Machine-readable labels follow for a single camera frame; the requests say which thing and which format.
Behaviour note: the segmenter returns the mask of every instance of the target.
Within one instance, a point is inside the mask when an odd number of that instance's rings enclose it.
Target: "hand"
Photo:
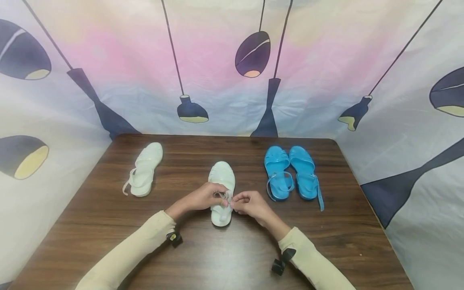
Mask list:
[[[232,198],[231,207],[239,214],[248,214],[266,227],[266,218],[274,214],[262,195],[257,191],[243,191]]]
[[[217,193],[225,193],[228,189],[219,183],[207,182],[200,188],[192,191],[181,200],[189,205],[189,210],[202,210],[215,205],[228,206],[228,202]]]
[[[244,191],[237,194],[232,198],[231,207],[239,214],[248,214],[255,218],[277,241],[283,239],[291,230],[257,191]]]
[[[214,205],[227,206],[226,200],[216,196],[217,193],[225,193],[227,190],[222,184],[207,182],[176,201],[165,213],[173,220],[177,220],[181,215],[191,210],[207,209]]]

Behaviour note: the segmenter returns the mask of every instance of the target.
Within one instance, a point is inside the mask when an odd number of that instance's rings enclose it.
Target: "lamp illustration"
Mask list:
[[[430,91],[430,103],[437,110],[464,117],[464,67],[441,78]]]
[[[244,77],[259,76],[266,68],[269,56],[271,55],[271,40],[269,34],[265,31],[261,31],[265,5],[266,0],[263,0],[263,10],[261,11],[258,32],[247,37],[242,42],[235,55],[235,68],[238,73]]]
[[[132,125],[130,125],[129,122],[127,122],[123,117],[118,115],[115,111],[113,111],[107,105],[102,103],[102,101],[100,101],[100,99],[98,98],[97,93],[95,92],[95,89],[93,88],[92,84],[90,83],[90,81],[87,78],[87,76],[86,76],[85,72],[83,71],[83,69],[82,68],[73,68],[71,66],[71,64],[69,63],[67,58],[64,56],[64,54],[61,52],[61,50],[58,47],[58,45],[56,44],[56,42],[51,37],[50,33],[47,31],[45,26],[42,24],[42,22],[40,21],[38,16],[33,11],[31,6],[29,5],[29,3],[27,3],[26,0],[22,0],[22,1],[25,4],[25,6],[27,7],[27,9],[29,10],[29,12],[32,14],[32,16],[35,18],[37,23],[40,25],[42,30],[45,32],[45,34],[47,35],[48,39],[51,41],[51,43],[53,44],[55,49],[58,51],[61,58],[64,60],[66,65],[69,67],[69,71],[67,72],[67,74],[84,91],[84,93],[90,98],[90,100],[92,100],[93,103],[95,104],[95,109],[97,110],[98,116],[100,117],[100,122],[102,123],[103,128],[110,133],[110,138],[114,139],[117,135],[122,134],[122,133],[137,133],[137,134],[139,134],[140,132],[137,131],[136,129],[134,129],[134,127],[132,127]],[[42,59],[41,63],[46,63],[44,61],[44,56],[43,56],[43,54],[46,55],[46,53],[43,50],[43,48],[39,45],[41,50],[38,49],[37,44],[35,44],[35,46],[29,46],[30,43],[34,43],[34,42],[29,40],[28,43],[20,43],[21,46],[16,46],[15,48],[17,50],[19,50],[19,51],[30,51],[30,50],[36,49],[37,51],[34,52],[33,55],[37,55],[37,59],[40,59],[38,57],[38,56],[40,56],[41,59]],[[16,65],[18,67],[21,67],[21,66],[24,66],[25,63],[24,63],[24,61],[19,61],[19,62],[16,62],[14,65]],[[49,69],[49,71],[50,71],[51,70],[51,65],[49,65],[47,67],[41,67],[40,68],[41,70],[39,70],[41,72],[40,73],[35,72],[33,74],[33,76],[37,77],[37,76],[44,75],[45,70],[47,70],[49,67],[50,67],[50,69]]]
[[[281,79],[277,78],[277,68],[279,66],[280,53],[282,51],[282,44],[284,43],[285,29],[287,28],[287,22],[290,15],[290,10],[293,4],[293,0],[290,0],[289,9],[287,16],[285,17],[284,28],[282,30],[282,36],[280,38],[279,51],[277,53],[276,69],[274,71],[274,77],[269,79],[267,89],[267,100],[266,100],[266,111],[259,121],[258,127],[251,134],[251,137],[278,137],[276,120],[274,119],[274,113],[272,112],[272,104],[276,98],[277,90],[279,89]]]
[[[48,146],[31,136],[0,138],[0,172],[15,179],[26,179],[44,163]]]
[[[182,95],[180,96],[181,104],[177,107],[177,115],[179,119],[185,122],[190,123],[204,123],[207,122],[209,117],[206,110],[198,105],[197,103],[192,103],[189,95],[184,93],[184,88],[182,86],[182,79],[180,78],[179,66],[177,64],[177,58],[174,50],[173,38],[171,35],[171,29],[169,27],[168,13],[166,12],[166,6],[164,5],[164,0],[161,0],[163,5],[164,17],[166,18],[166,27],[168,28],[169,41],[171,42],[171,49],[173,51],[175,68],[177,71],[177,77],[179,78],[180,91]]]
[[[0,19],[0,73],[9,77],[38,80],[52,71],[45,49],[26,30]]]
[[[382,226],[386,228],[390,224],[421,176],[463,156],[464,138],[417,169],[361,185]]]
[[[395,58],[395,60],[392,62],[392,64],[388,67],[388,69],[385,71],[385,73],[380,77],[379,81],[375,84],[375,86],[372,88],[372,90],[369,92],[368,95],[362,97],[361,101],[352,107],[346,109],[338,118],[338,121],[345,123],[348,125],[348,130],[350,131],[356,131],[358,128],[358,124],[361,121],[361,119],[365,116],[367,111],[369,110],[368,104],[372,101],[372,93],[374,92],[375,88],[380,84],[382,79],[387,75],[387,73],[390,71],[390,69],[393,67],[393,65],[396,63],[396,61],[400,58],[400,56],[405,52],[406,48],[409,46],[409,44],[412,42],[412,40],[416,37],[416,35],[419,33],[419,31],[422,29],[424,24],[427,22],[427,20],[432,16],[432,14],[437,10],[438,6],[441,4],[443,0],[439,0],[438,3],[435,5],[435,7],[432,9],[432,11],[429,13],[429,15],[426,17],[426,19],[422,22],[422,24],[419,26],[419,28],[416,30],[416,32],[413,34],[411,39],[406,43],[405,47],[400,51],[398,56]]]

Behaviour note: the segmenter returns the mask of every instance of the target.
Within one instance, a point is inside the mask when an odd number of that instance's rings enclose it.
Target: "black wrist strap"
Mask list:
[[[288,248],[282,253],[282,259],[277,260],[275,259],[272,263],[271,270],[279,276],[282,276],[285,270],[285,266],[290,263],[293,256],[296,254],[295,249]]]
[[[166,239],[171,242],[171,245],[174,248],[177,248],[177,246],[182,244],[182,242],[184,241],[182,240],[182,236],[180,235],[180,233],[177,231],[170,232],[169,234],[167,234]]]

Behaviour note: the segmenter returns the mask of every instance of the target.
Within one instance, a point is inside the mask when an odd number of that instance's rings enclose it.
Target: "person's right hand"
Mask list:
[[[257,191],[243,191],[232,198],[231,207],[239,214],[248,214],[266,227],[266,220],[275,213]]]

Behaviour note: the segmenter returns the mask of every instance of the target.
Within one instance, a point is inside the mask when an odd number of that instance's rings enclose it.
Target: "white sandal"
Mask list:
[[[130,184],[130,193],[136,197],[147,196],[151,191],[151,184],[155,175],[155,168],[163,158],[163,147],[154,142],[142,150],[135,161],[135,168],[129,173],[129,180],[122,187],[122,193],[128,195],[125,190]]]
[[[233,191],[235,189],[235,176],[232,168],[227,162],[219,161],[212,168],[209,173],[208,182],[219,183],[224,185],[228,191],[221,194],[221,197],[232,202]],[[226,226],[231,222],[232,208],[230,205],[223,207],[215,205],[211,207],[211,221],[215,226]]]

